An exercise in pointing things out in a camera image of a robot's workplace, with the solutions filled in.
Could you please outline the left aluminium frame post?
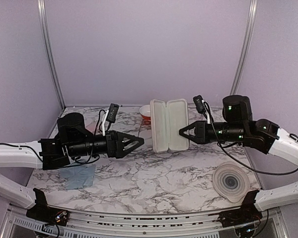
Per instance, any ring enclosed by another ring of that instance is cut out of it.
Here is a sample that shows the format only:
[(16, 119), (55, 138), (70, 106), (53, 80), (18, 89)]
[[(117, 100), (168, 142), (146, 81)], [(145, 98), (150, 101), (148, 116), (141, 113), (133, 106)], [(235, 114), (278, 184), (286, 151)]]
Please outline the left aluminium frame post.
[(65, 105), (65, 100), (64, 100), (63, 94), (62, 94), (60, 82), (58, 79), (57, 69), (56, 69), (56, 65), (55, 65), (55, 61), (54, 61), (54, 57), (53, 57), (53, 51), (52, 51), (49, 29), (48, 29), (48, 20), (47, 20), (47, 15), (46, 15), (45, 1), (38, 0), (37, 5), (38, 5), (39, 20), (40, 20), (40, 25), (41, 25), (41, 30), (42, 30), (44, 47), (45, 47), (45, 52), (46, 52), (46, 56), (47, 56), (50, 74), (52, 77), (53, 86), (55, 88), (55, 92), (56, 92), (56, 96), (57, 96), (60, 108), (62, 111), (64, 111), (66, 108), (66, 105)]

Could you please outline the pink transparent sunglasses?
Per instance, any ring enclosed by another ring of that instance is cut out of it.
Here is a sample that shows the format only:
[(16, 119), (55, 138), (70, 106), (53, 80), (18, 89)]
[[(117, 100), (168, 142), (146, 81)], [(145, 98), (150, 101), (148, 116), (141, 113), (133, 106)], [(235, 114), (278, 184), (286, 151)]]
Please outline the pink transparent sunglasses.
[(150, 120), (142, 120), (141, 125), (138, 129), (138, 136), (140, 135), (140, 132), (143, 130), (149, 130), (151, 129), (151, 121)]

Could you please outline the right aluminium frame post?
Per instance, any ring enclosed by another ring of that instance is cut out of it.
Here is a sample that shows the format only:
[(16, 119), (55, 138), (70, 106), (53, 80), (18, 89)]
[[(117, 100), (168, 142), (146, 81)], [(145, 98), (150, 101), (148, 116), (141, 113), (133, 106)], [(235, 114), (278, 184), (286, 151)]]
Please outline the right aluminium frame post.
[(242, 45), (241, 45), (241, 51), (239, 54), (238, 63), (236, 66), (236, 70), (235, 70), (234, 77), (233, 77), (233, 82), (231, 84), (228, 96), (236, 95), (238, 93), (238, 89), (239, 89), (239, 86), (242, 81), (242, 75), (243, 75), (243, 70), (245, 67), (245, 62), (246, 62), (247, 55), (248, 55), (250, 45), (252, 42), (252, 36), (253, 36), (255, 21), (256, 21), (257, 8), (258, 8), (258, 0), (250, 0), (247, 20), (246, 20), (246, 26), (245, 26)]

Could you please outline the grey swirl ceramic plate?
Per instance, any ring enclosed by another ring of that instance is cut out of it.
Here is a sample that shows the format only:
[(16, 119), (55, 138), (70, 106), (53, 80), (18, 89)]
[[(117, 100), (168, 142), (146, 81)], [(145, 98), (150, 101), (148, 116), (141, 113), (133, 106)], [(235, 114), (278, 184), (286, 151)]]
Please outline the grey swirl ceramic plate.
[(218, 166), (212, 179), (215, 191), (231, 203), (241, 201), (250, 190), (250, 181), (246, 172), (232, 162)]

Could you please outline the front aluminium rail base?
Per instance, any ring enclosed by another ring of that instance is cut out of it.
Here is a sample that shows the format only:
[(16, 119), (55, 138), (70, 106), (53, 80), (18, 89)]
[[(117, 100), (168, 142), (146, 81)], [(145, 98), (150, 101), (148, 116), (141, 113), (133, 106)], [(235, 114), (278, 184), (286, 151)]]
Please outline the front aluminium rail base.
[(59, 223), (27, 217), (9, 205), (0, 238), (287, 238), (279, 209), (241, 218), (235, 210), (180, 214), (115, 214), (67, 209)]

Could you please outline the pink soft glasses case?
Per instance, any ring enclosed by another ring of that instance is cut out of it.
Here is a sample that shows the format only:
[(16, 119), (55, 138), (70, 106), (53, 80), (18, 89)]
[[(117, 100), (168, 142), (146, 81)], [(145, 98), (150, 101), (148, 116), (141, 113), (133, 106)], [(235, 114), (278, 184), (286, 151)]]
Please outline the pink soft glasses case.
[(86, 126), (86, 129), (92, 133), (98, 131), (99, 124), (95, 121)]

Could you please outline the orange white bowl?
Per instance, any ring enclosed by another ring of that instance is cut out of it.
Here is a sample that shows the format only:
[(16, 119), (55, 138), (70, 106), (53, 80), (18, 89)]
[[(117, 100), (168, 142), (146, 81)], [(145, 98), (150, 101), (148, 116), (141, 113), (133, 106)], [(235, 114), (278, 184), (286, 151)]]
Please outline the orange white bowl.
[(143, 120), (145, 121), (150, 121), (151, 116), (150, 116), (150, 105), (143, 105), (139, 109), (139, 113)]

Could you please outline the aluminium frame post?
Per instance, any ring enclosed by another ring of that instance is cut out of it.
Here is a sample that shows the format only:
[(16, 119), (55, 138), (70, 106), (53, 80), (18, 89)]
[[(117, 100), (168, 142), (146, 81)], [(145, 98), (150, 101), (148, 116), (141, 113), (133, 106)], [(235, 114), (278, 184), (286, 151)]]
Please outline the aluminium frame post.
[(48, 20), (47, 20), (47, 15), (46, 15), (45, 1), (38, 0), (37, 5), (38, 5), (39, 20), (40, 20), (40, 25), (41, 25), (41, 30), (42, 30), (44, 47), (45, 47), (45, 52), (46, 52), (46, 56), (47, 56), (50, 74), (52, 77), (53, 86), (55, 88), (55, 92), (56, 92), (56, 96), (57, 96), (60, 108), (62, 111), (64, 111), (66, 108), (66, 105), (65, 105), (65, 100), (64, 100), (63, 94), (62, 94), (60, 82), (58, 79), (57, 69), (56, 69), (56, 65), (55, 65), (55, 61), (54, 61), (54, 57), (53, 57), (53, 51), (52, 51), (49, 29), (48, 29)]
[(243, 75), (243, 70), (245, 67), (245, 62), (246, 62), (247, 55), (248, 55), (250, 45), (252, 42), (252, 36), (253, 36), (255, 21), (256, 21), (257, 8), (258, 8), (258, 0), (250, 0), (247, 20), (246, 20), (246, 26), (245, 26), (242, 45), (241, 45), (241, 51), (239, 54), (238, 63), (236, 66), (236, 70), (235, 70), (234, 77), (233, 77), (233, 82), (231, 84), (228, 96), (236, 95), (238, 93), (238, 89), (239, 89), (239, 86), (242, 81), (242, 75)]

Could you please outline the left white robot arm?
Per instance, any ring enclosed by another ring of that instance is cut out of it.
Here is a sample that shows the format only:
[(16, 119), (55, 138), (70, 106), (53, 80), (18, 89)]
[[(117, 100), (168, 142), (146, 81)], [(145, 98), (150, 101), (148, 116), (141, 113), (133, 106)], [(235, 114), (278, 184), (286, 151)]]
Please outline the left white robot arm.
[[(69, 113), (57, 120), (54, 138), (27, 143), (0, 142), (0, 168), (57, 170), (92, 164), (102, 154), (124, 158), (144, 144), (144, 139), (115, 130), (101, 134), (86, 129), (80, 113)], [(38, 221), (65, 226), (69, 213), (50, 207), (45, 193), (27, 188), (0, 174), (0, 196), (25, 208), (26, 216)]]

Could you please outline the light blue cleaning cloth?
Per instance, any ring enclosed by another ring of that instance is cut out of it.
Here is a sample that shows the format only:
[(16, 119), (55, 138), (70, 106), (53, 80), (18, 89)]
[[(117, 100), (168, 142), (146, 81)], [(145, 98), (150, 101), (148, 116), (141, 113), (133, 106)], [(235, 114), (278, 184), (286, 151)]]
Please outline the light blue cleaning cloth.
[(65, 189), (75, 190), (91, 187), (94, 181), (95, 165), (60, 169), (60, 178), (65, 179)]

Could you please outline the pink hard glasses case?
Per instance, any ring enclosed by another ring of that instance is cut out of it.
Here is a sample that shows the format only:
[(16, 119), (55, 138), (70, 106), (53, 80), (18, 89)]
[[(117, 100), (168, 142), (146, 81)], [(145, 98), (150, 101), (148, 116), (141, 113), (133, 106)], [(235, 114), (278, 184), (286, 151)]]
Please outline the pink hard glasses case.
[(179, 134), (179, 130), (189, 125), (186, 99), (165, 102), (152, 99), (150, 102), (151, 138), (155, 153), (185, 151), (189, 140)]

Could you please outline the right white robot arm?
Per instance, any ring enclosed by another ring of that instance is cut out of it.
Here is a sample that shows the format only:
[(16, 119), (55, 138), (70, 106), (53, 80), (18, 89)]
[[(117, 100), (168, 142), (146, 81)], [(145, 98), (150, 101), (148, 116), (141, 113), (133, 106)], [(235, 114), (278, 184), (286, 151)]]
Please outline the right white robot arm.
[[(179, 130), (179, 135), (196, 144), (216, 142), (222, 151), (224, 143), (240, 144), (291, 162), (298, 167), (298, 136), (288, 133), (267, 119), (253, 120), (247, 96), (230, 95), (223, 98), (224, 122), (214, 122), (206, 100), (193, 98), (196, 110), (206, 120), (198, 120)], [(238, 209), (220, 212), (218, 221), (223, 227), (250, 223), (261, 219), (270, 208), (298, 203), (298, 181), (272, 190), (253, 190), (242, 197)]]

